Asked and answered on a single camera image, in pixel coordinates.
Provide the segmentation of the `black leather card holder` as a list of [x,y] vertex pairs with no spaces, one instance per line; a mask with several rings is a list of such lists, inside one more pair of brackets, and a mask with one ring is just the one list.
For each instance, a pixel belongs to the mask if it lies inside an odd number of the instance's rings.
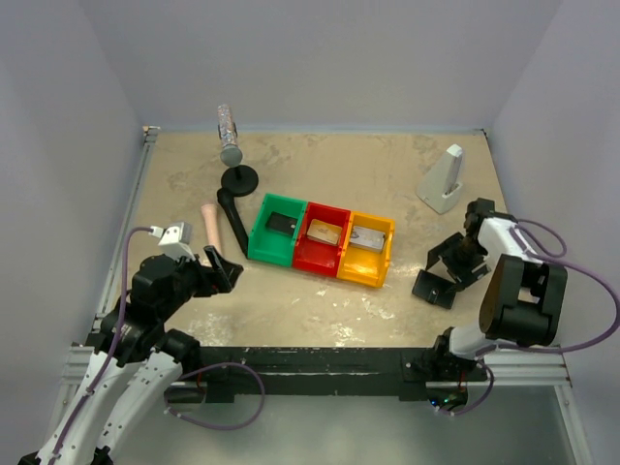
[[447,310],[452,308],[456,294],[455,283],[424,269],[418,272],[412,288],[412,295]]

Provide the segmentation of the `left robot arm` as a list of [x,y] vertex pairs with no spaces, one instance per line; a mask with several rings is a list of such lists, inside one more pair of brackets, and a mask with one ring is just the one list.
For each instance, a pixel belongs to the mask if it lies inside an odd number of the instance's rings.
[[128,295],[119,297],[98,331],[86,372],[46,443],[23,464],[112,464],[145,414],[181,374],[197,368],[200,344],[166,321],[187,301],[230,293],[243,271],[212,246],[208,265],[192,255],[141,262]]

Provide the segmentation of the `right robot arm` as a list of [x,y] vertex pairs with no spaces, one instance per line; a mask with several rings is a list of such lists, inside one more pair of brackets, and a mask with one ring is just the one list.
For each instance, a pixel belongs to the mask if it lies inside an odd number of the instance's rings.
[[464,232],[428,251],[412,294],[450,309],[459,293],[485,276],[490,281],[478,320],[449,328],[437,346],[469,360],[501,343],[549,346],[559,325],[568,272],[538,259],[516,218],[497,211],[494,201],[479,198],[467,206]]

